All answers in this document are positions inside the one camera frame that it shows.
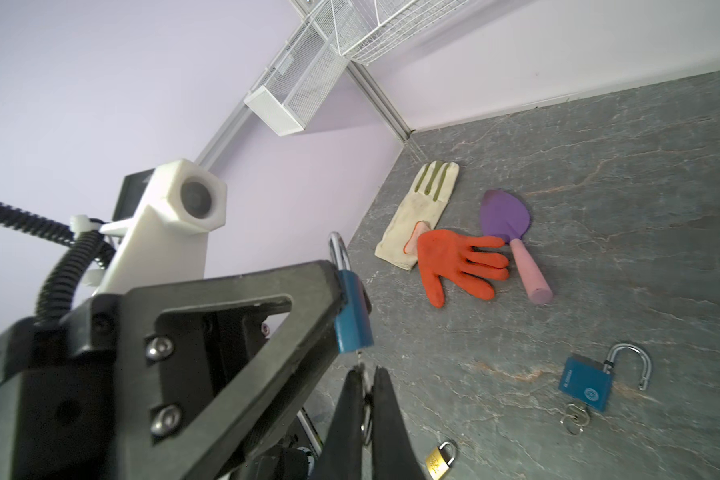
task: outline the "orange glove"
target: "orange glove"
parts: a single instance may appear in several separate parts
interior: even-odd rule
[[[504,241],[497,236],[464,236],[450,230],[432,230],[418,238],[418,269],[429,302],[437,308],[445,304],[440,277],[451,280],[470,295],[490,300],[495,292],[482,279],[506,280],[509,261],[502,254],[476,252],[475,246],[499,248]]]

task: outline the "white mesh basket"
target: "white mesh basket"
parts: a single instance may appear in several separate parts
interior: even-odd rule
[[[367,65],[470,0],[329,1],[341,55]]]
[[[244,100],[280,136],[306,128],[349,63],[338,52],[334,12],[342,15],[330,0],[315,7]]]

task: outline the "keys on ring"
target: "keys on ring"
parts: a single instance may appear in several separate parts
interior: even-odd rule
[[[569,403],[563,409],[563,417],[560,424],[565,428],[568,435],[579,436],[584,432],[584,428],[590,424],[590,414],[586,410],[586,406],[580,406],[576,403]]]

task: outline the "gray countertop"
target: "gray countertop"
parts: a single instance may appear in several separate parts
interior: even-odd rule
[[[432,160],[461,166],[439,228],[480,235],[487,189],[526,203],[551,305],[528,302],[510,263],[489,302],[444,280],[439,310],[418,268],[373,255]],[[459,445],[453,480],[720,478],[720,72],[415,134],[349,253],[374,308],[365,358],[390,370],[419,458]],[[623,352],[605,414],[567,436],[566,358],[602,361],[620,340],[653,357],[650,388]],[[354,361],[306,406],[323,435]]]

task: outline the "brass padlock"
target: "brass padlock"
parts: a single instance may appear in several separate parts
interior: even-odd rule
[[[452,453],[449,453],[445,447],[450,446]],[[445,473],[451,469],[456,459],[456,447],[450,442],[443,442],[432,453],[427,456],[427,470],[429,475],[432,476],[432,480],[440,480]]]

